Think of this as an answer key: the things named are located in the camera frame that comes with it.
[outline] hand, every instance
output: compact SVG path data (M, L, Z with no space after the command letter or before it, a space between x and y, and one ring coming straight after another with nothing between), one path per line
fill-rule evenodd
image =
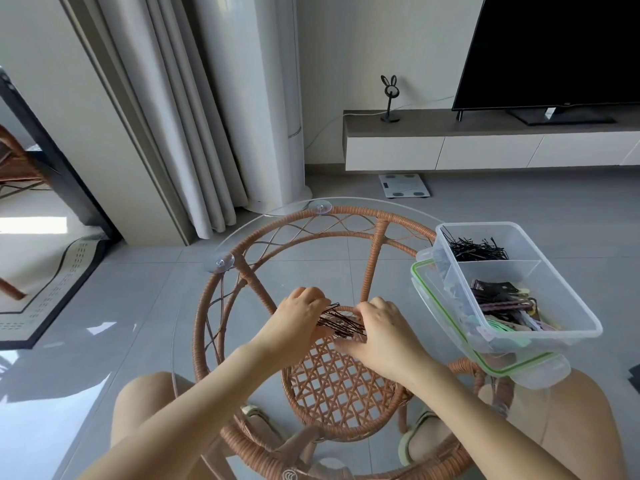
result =
M274 372L297 365L317 339L333 333L328 327L317 326L320 314L330 304L318 288L296 288L250 343L267 354Z
M382 377L408 387L412 371L432 360L391 301L379 296L356 306L367 329L366 343L334 339L342 353L352 355Z

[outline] bunny-shaped lamp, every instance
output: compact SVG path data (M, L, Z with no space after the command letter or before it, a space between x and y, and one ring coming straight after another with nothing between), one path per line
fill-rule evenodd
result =
M392 75L391 83L389 83L389 80L383 75L380 76L380 79L382 79L382 83L385 85L385 95L389 98L387 112L380 116L380 119L385 123L396 123L400 121L400 116L391 112L391 99L395 99L400 95L400 89L396 87L397 77Z

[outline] black tv screen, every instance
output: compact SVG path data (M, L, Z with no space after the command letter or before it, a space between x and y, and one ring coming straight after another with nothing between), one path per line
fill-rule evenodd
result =
M484 0L453 110L640 102L640 0Z

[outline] plastic container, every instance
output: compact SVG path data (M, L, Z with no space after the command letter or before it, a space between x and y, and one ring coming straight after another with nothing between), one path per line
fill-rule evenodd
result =
M493 354L473 350L453 318L451 300L445 296L444 283L429 257L429 254L422 253L417 258L424 260L412 265L413 286L453 343L482 370L493 377L510 376L517 384L530 389L550 387L569 375L571 366L563 355L540 353L526 347L515 353Z
M493 238L508 260L457 262L444 233L474 242ZM597 337L602 325L564 281L538 247L511 222L450 223L436 227L433 260L442 277L452 318L473 350L507 353L562 351L580 340ZM474 280L510 282L526 288L538 302L541 318L556 331L500 331L487 323L470 289Z

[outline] white curtain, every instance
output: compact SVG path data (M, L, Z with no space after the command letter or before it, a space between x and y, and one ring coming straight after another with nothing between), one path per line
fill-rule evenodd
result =
M181 0L98 0L197 234L236 223L247 195Z

